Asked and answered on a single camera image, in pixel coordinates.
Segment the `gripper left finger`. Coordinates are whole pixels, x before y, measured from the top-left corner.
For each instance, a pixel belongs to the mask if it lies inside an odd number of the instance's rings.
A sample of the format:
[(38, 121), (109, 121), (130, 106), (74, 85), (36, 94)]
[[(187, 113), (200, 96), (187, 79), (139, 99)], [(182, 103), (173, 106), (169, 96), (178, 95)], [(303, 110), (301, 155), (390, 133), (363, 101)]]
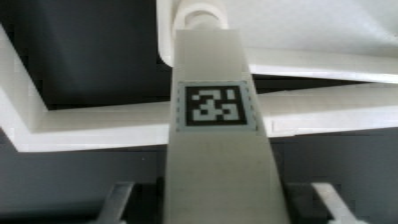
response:
[(90, 224), (162, 224), (164, 186), (120, 182)]

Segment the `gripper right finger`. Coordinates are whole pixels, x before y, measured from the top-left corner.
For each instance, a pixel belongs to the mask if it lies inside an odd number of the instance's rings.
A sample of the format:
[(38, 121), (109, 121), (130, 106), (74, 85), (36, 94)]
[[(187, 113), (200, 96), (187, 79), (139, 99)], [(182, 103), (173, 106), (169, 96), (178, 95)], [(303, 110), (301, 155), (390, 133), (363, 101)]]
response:
[(292, 224), (368, 224), (349, 208), (331, 183), (287, 183)]

